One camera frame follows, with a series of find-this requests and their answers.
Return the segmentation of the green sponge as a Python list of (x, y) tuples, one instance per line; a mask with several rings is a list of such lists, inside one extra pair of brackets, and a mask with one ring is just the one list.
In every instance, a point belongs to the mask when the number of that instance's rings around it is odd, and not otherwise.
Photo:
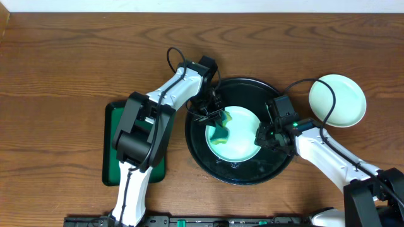
[(210, 142), (214, 145), (225, 144), (229, 139), (229, 129), (226, 125), (232, 120), (227, 111), (221, 113), (221, 119), (215, 122), (215, 131), (210, 137)]

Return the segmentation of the light green plate front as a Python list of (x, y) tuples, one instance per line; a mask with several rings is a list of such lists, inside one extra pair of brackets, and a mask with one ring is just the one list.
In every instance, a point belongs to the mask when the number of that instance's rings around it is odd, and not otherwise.
[(229, 120), (223, 123), (229, 132), (227, 137), (215, 136), (215, 126), (206, 126), (205, 138), (209, 149), (217, 158), (228, 162), (251, 159), (261, 149), (254, 143), (260, 120), (244, 107), (225, 107), (225, 114), (229, 116)]

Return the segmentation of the light green plate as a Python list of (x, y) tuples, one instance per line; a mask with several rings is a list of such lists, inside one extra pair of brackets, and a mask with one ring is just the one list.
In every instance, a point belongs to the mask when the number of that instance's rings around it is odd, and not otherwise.
[(227, 137), (215, 136), (215, 126), (206, 126), (205, 138), (209, 149), (217, 158), (228, 162), (251, 159), (261, 149), (254, 143), (260, 120), (244, 107), (225, 107), (225, 114), (229, 116), (229, 120), (223, 123), (229, 132)]
[(334, 127), (351, 127), (365, 115), (367, 102), (364, 92), (352, 79), (339, 74), (329, 74), (315, 82), (309, 92), (309, 104), (315, 116), (324, 120), (333, 104), (336, 105), (326, 123)]

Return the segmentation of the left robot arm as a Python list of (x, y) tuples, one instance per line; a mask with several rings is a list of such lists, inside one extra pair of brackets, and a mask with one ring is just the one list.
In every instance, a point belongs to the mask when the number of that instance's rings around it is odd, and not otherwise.
[(184, 60), (173, 77), (155, 91), (130, 94), (112, 138), (121, 179), (109, 226), (142, 222), (150, 175), (167, 152), (178, 109), (191, 102), (196, 122), (215, 125), (220, 120), (222, 107), (211, 85), (217, 71), (216, 61), (208, 56), (198, 62)]

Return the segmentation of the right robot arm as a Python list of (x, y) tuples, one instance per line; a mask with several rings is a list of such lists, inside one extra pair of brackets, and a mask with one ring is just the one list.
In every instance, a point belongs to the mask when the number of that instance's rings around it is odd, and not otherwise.
[(325, 174), (343, 193), (344, 211), (326, 208), (308, 217), (310, 226), (403, 226), (403, 173), (382, 170), (334, 140), (323, 124), (300, 119), (287, 95), (266, 102), (269, 122), (255, 143), (297, 155)]

